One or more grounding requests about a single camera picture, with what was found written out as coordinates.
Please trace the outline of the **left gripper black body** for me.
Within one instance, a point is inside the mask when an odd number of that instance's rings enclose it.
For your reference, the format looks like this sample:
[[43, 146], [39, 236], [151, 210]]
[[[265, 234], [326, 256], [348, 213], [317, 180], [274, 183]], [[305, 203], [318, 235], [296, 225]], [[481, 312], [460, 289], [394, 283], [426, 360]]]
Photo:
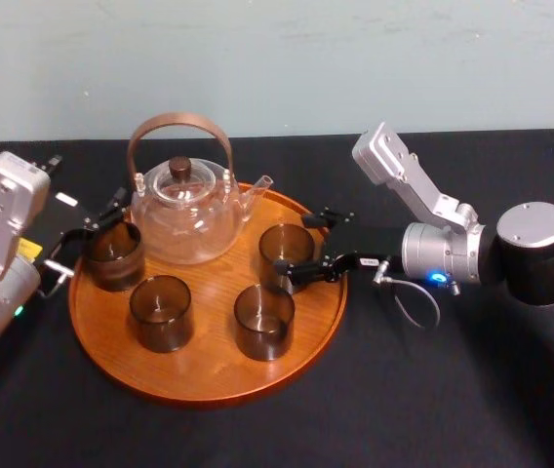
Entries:
[[96, 221], [95, 216], [80, 204], [71, 206], [58, 195], [59, 192], [49, 196], [44, 209], [31, 224], [31, 241], [42, 248], [33, 261], [35, 267], [41, 267], [47, 259], [56, 258], [64, 232], [81, 226], [93, 229]]

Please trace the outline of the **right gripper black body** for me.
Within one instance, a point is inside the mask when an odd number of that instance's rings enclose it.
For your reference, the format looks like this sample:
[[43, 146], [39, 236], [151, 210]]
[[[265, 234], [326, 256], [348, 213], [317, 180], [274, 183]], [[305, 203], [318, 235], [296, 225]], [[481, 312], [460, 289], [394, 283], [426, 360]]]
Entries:
[[326, 278], [339, 279], [349, 270], [377, 270], [387, 260], [390, 273], [403, 274], [405, 228], [337, 224], [326, 237]]

